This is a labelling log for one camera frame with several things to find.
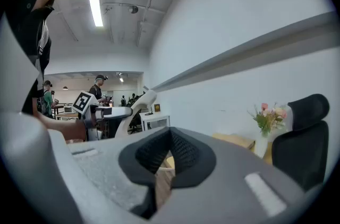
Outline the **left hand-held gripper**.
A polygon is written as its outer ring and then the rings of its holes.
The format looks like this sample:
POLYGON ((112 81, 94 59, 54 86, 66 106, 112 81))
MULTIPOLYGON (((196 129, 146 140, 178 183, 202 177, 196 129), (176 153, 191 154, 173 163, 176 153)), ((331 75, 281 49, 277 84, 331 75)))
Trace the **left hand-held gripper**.
POLYGON ((119 119, 132 115, 130 107, 102 107, 93 94, 85 91, 80 92, 72 104, 72 109, 80 114, 86 129, 87 141, 101 140, 103 131, 99 128, 104 119, 119 119))

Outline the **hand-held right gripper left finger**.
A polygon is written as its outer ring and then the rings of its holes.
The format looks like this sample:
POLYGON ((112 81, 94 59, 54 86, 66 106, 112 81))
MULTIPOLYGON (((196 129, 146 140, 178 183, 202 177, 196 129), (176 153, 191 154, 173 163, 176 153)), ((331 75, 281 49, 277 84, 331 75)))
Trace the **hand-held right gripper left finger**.
POLYGON ((160 168, 172 136, 161 127, 130 137, 72 144, 83 219, 171 219, 170 176, 160 168))

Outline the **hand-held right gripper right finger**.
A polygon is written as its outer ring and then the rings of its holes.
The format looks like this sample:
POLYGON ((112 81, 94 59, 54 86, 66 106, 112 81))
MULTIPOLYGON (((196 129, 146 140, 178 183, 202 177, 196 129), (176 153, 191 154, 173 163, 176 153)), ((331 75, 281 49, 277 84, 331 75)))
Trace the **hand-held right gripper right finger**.
POLYGON ((216 165, 198 186, 174 189, 151 223, 274 223, 247 185, 257 173, 291 208, 305 192, 288 175, 267 164, 250 150, 198 132, 181 129, 212 148, 216 165))

